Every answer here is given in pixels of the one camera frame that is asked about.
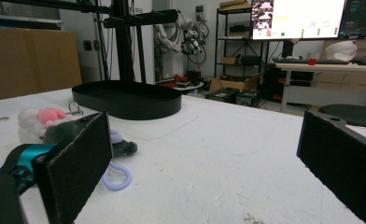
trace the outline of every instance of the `black stool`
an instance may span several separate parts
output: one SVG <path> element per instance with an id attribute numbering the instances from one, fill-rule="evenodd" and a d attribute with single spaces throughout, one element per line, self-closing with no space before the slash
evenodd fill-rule
<path id="1" fill-rule="evenodd" d="M 347 124 L 366 127 L 366 106 L 364 105 L 325 105 L 319 112 L 343 119 Z"/>

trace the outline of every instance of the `computer screen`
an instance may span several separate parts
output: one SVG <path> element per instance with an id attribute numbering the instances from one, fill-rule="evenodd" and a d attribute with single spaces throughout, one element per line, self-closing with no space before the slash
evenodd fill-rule
<path id="1" fill-rule="evenodd" d="M 347 0 L 340 37 L 366 38 L 366 0 Z"/>
<path id="2" fill-rule="evenodd" d="M 337 38 L 345 0 L 253 0 L 253 40 Z"/>

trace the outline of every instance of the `white desk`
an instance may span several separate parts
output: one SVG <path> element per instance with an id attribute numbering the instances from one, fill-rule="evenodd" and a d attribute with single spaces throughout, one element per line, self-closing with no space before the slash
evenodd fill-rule
<path id="1" fill-rule="evenodd" d="M 290 86 L 290 76 L 292 71 L 344 73 L 360 76 L 366 75 L 366 65 L 349 66 L 335 64 L 308 65 L 300 63 L 277 63 L 276 67 L 283 71 L 287 71 L 282 96 L 281 112 L 285 112 L 286 104 L 288 102 L 307 105 L 366 105 L 366 91 Z"/>
<path id="2" fill-rule="evenodd" d="M 20 144 L 22 109 L 67 110 L 71 100 L 71 91 L 63 90 L 0 101 L 0 166 Z M 183 96 L 181 111 L 168 118 L 109 120 L 138 145 L 132 157 L 114 159 L 131 171 L 133 182 L 122 191 L 100 182 L 77 224 L 254 223 L 250 217 L 362 223 L 296 157 L 301 117 Z M 21 202 L 29 223 L 47 223 L 38 189 L 25 192 Z"/>

